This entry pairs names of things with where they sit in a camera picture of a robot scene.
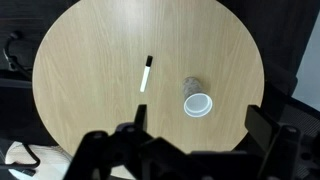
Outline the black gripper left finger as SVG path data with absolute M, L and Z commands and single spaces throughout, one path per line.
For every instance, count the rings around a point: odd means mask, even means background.
M 112 135 L 87 133 L 66 172 L 65 180 L 108 180 L 118 167 L 136 180 L 183 180 L 187 156 L 162 138 L 146 132 L 147 106 L 139 105 L 133 122 Z

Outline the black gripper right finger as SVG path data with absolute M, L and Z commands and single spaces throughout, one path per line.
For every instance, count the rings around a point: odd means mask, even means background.
M 319 133 L 309 135 L 293 123 L 272 120 L 262 109 L 247 108 L 245 127 L 262 149 L 192 152 L 213 180 L 319 180 Z

